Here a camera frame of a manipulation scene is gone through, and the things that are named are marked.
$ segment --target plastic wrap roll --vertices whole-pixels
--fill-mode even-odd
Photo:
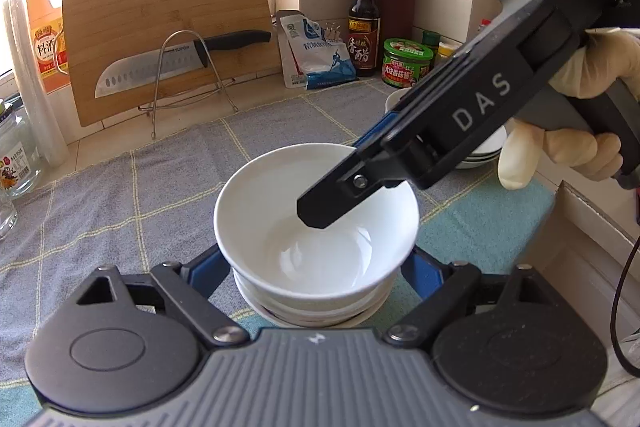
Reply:
[[[31,122],[38,151],[51,167],[58,167],[69,158],[69,151],[38,73],[26,0],[5,0],[2,14],[14,61],[15,82]]]

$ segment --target orange plastic bottle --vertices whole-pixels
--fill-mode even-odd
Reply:
[[[60,73],[53,63],[53,41],[62,29],[62,0],[27,0],[27,13],[31,42],[45,90],[51,92],[66,86],[68,75]],[[58,39],[58,63],[68,71],[64,34]]]

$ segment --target yellow label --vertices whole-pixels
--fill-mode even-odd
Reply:
[[[56,35],[62,29],[62,17],[55,19],[47,25],[31,30],[31,41],[33,42],[33,51],[40,68],[40,76],[47,78],[52,74],[58,73],[53,63],[53,41]],[[66,62],[66,45],[64,34],[58,39],[58,64],[64,71],[68,71]]]
[[[371,31],[371,22],[349,19],[349,29],[357,32],[369,33]]]

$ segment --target finger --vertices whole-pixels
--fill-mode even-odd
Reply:
[[[554,163],[575,167],[595,158],[598,143],[588,132],[559,129],[546,131],[542,149]]]
[[[508,190],[526,187],[536,172],[545,131],[515,120],[498,159],[498,179]]]
[[[549,83],[567,96],[593,98],[617,77],[640,98],[640,41],[623,31],[591,34],[587,46],[576,51]]]
[[[620,152],[620,138],[615,134],[608,132],[598,134],[595,138],[598,143],[598,152],[593,160],[574,167],[576,171],[588,178],[602,171]]]
[[[607,163],[602,169],[595,174],[587,176],[591,181],[601,182],[607,178],[612,177],[616,172],[620,170],[623,164],[623,159],[620,154],[616,154],[614,158]]]

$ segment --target cutting board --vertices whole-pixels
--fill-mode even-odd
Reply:
[[[82,126],[95,123],[154,98],[154,85],[95,98],[100,74],[112,62],[160,49],[178,30],[203,38],[238,30],[272,31],[267,0],[63,0],[71,86]],[[170,44],[193,40],[188,34]],[[212,52],[222,79],[280,65],[276,38],[240,50]],[[211,67],[163,80],[159,98],[215,82]]]

